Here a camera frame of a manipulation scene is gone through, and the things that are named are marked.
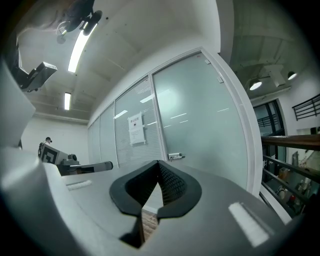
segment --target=wooden handrail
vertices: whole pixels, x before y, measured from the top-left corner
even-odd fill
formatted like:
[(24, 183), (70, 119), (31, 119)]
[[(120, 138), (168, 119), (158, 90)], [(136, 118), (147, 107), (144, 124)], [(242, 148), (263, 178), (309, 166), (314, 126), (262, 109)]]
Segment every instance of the wooden handrail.
[(320, 151), (320, 134), (295, 136), (262, 136), (263, 145)]

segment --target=floor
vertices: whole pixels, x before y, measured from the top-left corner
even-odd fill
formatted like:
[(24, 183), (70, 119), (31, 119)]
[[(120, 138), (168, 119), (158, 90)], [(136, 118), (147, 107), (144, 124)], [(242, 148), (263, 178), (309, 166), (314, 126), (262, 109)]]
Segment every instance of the floor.
[(147, 210), (142, 210), (142, 227), (144, 239), (147, 241), (158, 226), (157, 215)]

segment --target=white strip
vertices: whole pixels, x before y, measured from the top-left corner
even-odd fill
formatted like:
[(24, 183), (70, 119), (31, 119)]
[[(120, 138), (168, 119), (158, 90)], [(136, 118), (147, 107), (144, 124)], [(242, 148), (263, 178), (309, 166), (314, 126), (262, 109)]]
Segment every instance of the white strip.
[(253, 247), (269, 239), (268, 233), (250, 216), (239, 202), (229, 206), (229, 211)]
[(85, 188), (87, 186), (90, 186), (91, 184), (92, 184), (91, 180), (86, 180), (86, 181), (79, 182), (76, 184), (66, 185), (66, 187), (68, 188), (69, 191), (72, 191), (72, 190), (78, 190), (78, 189)]
[(217, 112), (221, 112), (221, 111), (225, 111), (225, 110), (228, 110), (229, 108), (225, 108), (225, 109), (222, 109), (222, 110), (219, 110)]
[(177, 117), (181, 117), (181, 116), (184, 116), (184, 115), (186, 115), (187, 113), (183, 113), (183, 114), (180, 114), (180, 115), (176, 115), (176, 116), (174, 116), (174, 117), (170, 117), (170, 119), (173, 119), (173, 118), (177, 118)]
[(79, 62), (79, 59), (81, 57), (82, 51), (84, 50), (86, 43), (91, 36), (92, 32), (95, 30), (97, 24), (93, 27), (89, 35), (84, 35), (84, 31), (81, 30), (75, 44), (73, 47), (73, 51), (70, 57), (69, 67), (68, 71), (75, 73), (77, 69), (77, 65)]
[(146, 98), (144, 98), (144, 99), (140, 100), (140, 102), (141, 102), (141, 103), (146, 103), (147, 101), (152, 100), (152, 99), (153, 99), (153, 97), (154, 97), (154, 95), (153, 95), (153, 94), (151, 94), (150, 96), (148, 96), (148, 97), (146, 97)]
[(128, 111), (127, 110), (124, 110), (122, 112), (120, 112), (119, 114), (117, 114), (114, 119), (117, 119), (118, 117), (121, 117), (123, 114), (127, 113)]
[(70, 109), (70, 99), (71, 99), (71, 94), (66, 92), (64, 94), (64, 109), (69, 110)]

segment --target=fluorescent light tube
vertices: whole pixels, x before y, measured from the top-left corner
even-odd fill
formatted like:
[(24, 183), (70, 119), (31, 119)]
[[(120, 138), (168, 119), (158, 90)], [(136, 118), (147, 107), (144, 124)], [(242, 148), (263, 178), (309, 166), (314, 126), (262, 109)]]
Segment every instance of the fluorescent light tube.
[(70, 99), (71, 99), (71, 94), (66, 92), (64, 94), (64, 109), (69, 110), (70, 109)]
[(217, 112), (221, 112), (221, 111), (225, 111), (225, 110), (228, 110), (229, 108), (225, 108), (225, 109), (222, 109), (222, 110), (219, 110)]
[(95, 30), (96, 26), (97, 26), (97, 24), (95, 24), (95, 26), (93, 27), (93, 29), (89, 35), (84, 35), (84, 31), (81, 30), (81, 32), (80, 32), (80, 34), (74, 44), (74, 47), (73, 47), (68, 71), (73, 72), (73, 73), (76, 72), (77, 65), (78, 65), (80, 56), (82, 54), (82, 51), (84, 50), (86, 43), (87, 43), (90, 35), (92, 34), (92, 32)]
[(187, 114), (187, 113), (179, 114), (179, 115), (176, 115), (176, 116), (174, 116), (174, 117), (170, 117), (170, 119), (177, 118), (177, 117), (181, 117), (181, 116), (184, 116), (184, 115), (186, 115), (186, 114)]
[[(164, 90), (163, 92), (160, 92), (159, 94), (157, 93), (156, 95), (157, 95), (157, 97), (159, 98), (159, 97), (165, 96), (165, 95), (167, 95), (167, 94), (169, 94), (169, 93), (170, 93), (170, 90)], [(150, 95), (150, 96), (148, 96), (148, 97), (140, 100), (140, 102), (141, 102), (141, 103), (146, 103), (146, 102), (152, 100), (153, 97), (154, 97), (154, 95), (152, 94), (152, 95)]]
[(117, 114), (114, 119), (117, 119), (118, 117), (121, 117), (123, 114), (127, 113), (128, 111), (127, 110), (124, 110), (122, 112), (120, 112), (119, 114)]
[(148, 96), (148, 97), (146, 97), (146, 98), (144, 98), (144, 99), (140, 100), (140, 102), (141, 102), (141, 103), (148, 102), (148, 101), (152, 100), (152, 98), (153, 98), (153, 97), (154, 97), (154, 95), (153, 95), (153, 94), (151, 94), (150, 96)]

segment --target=glass door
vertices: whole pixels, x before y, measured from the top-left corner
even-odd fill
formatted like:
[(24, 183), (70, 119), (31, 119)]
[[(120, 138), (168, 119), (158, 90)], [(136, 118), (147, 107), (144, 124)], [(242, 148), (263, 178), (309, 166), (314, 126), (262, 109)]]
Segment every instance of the glass door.
[(246, 189), (242, 123), (225, 83), (207, 58), (202, 53), (185, 58), (154, 74), (153, 82), (169, 159), (173, 156)]

